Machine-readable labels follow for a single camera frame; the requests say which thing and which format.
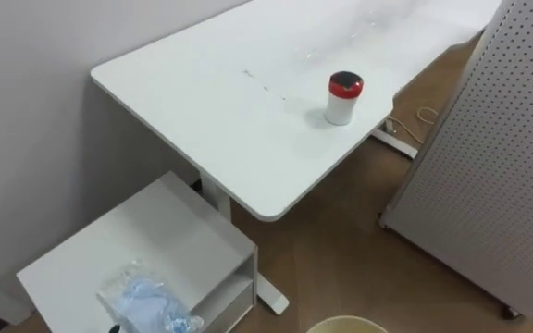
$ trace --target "white drawer unit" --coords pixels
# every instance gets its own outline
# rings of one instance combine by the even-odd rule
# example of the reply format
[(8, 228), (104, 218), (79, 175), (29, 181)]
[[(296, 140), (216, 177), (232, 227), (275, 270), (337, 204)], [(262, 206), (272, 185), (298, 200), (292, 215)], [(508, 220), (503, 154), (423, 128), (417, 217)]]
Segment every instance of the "white drawer unit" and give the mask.
[(18, 277), (54, 333), (105, 333), (104, 280), (141, 260), (205, 332), (227, 332), (255, 305), (256, 246), (172, 173), (29, 265)]

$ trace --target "cable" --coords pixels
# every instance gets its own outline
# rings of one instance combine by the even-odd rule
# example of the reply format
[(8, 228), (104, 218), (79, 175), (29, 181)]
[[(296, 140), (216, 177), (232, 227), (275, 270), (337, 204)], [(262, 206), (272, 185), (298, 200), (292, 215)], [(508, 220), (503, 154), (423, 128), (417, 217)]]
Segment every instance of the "cable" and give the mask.
[[(439, 112), (437, 112), (435, 109), (432, 109), (430, 107), (426, 107), (426, 106), (423, 106), (423, 107), (419, 107), (417, 110), (416, 110), (416, 117), (424, 122), (424, 123), (427, 123), (429, 125), (433, 125), (435, 124), (435, 120), (428, 120), (428, 119), (425, 119), (423, 116), (421, 116), (421, 111), (428, 111), (430, 113), (432, 113), (433, 115), (435, 115), (435, 117), (437, 117), (439, 115)], [(398, 124), (400, 127), (403, 128), (403, 130), (405, 130), (408, 135), (412, 136), (413, 139), (415, 139), (417, 142), (419, 142), (420, 144), (423, 144), (423, 140), (419, 139), (416, 134), (414, 134), (411, 130), (409, 130), (406, 125), (404, 125), (404, 123), (402, 123), (400, 120), (398, 120), (397, 118), (395, 117), (389, 117), (388, 120), (390, 121), (393, 121), (395, 122), (396, 124)]]

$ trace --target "white pegboard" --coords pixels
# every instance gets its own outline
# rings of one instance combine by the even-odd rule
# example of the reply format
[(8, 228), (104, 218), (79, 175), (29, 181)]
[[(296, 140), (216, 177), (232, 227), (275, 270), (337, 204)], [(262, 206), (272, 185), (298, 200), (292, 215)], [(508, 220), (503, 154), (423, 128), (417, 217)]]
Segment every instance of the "white pegboard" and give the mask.
[(533, 1), (504, 1), (383, 222), (533, 315)]

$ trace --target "caster wheel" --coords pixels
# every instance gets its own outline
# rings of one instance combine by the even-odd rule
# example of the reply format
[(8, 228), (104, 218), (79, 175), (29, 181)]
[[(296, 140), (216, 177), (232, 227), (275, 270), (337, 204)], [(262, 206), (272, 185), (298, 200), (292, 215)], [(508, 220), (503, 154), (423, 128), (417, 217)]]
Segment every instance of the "caster wheel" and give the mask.
[(516, 310), (512, 309), (510, 306), (504, 305), (501, 309), (501, 319), (507, 321), (514, 321), (522, 318), (522, 314), (518, 313)]
[(384, 230), (390, 229), (390, 227), (388, 227), (386, 224), (381, 222), (381, 213), (378, 213), (378, 225), (380, 228), (383, 228)]

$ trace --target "plastic bag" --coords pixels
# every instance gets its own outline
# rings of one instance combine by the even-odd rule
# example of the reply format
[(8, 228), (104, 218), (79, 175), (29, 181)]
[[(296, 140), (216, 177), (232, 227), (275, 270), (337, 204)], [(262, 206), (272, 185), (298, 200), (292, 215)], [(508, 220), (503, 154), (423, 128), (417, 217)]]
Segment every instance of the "plastic bag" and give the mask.
[(110, 278), (97, 297), (121, 332), (194, 333), (204, 323), (191, 316), (166, 283), (139, 261)]

